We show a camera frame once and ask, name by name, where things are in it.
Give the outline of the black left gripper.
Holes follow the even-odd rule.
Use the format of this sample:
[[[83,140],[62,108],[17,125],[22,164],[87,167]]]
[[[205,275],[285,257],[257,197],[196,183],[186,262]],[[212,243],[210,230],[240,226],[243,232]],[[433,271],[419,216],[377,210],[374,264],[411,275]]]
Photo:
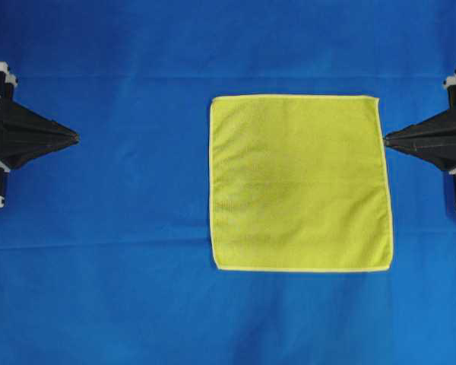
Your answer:
[[[28,108],[12,101],[17,78],[10,73],[7,62],[0,62],[0,120],[7,126],[30,132],[64,135],[66,138],[46,144],[7,144],[0,150],[0,209],[5,206],[8,176],[39,157],[71,147],[79,143],[79,134],[52,119],[47,119]],[[0,121],[0,132],[3,122]]]

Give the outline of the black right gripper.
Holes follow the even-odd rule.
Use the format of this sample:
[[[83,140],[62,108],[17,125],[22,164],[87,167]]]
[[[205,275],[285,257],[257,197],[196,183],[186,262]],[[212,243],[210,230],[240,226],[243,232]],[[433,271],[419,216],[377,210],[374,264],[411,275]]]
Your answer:
[[[413,145],[398,144],[393,140],[411,138],[430,138],[456,135],[456,69],[454,74],[446,78],[444,88],[448,93],[449,109],[430,117],[420,123],[409,125],[401,130],[390,132],[384,137],[387,148],[431,163],[441,171],[449,171],[454,180],[455,208],[456,208],[456,160],[427,151]]]

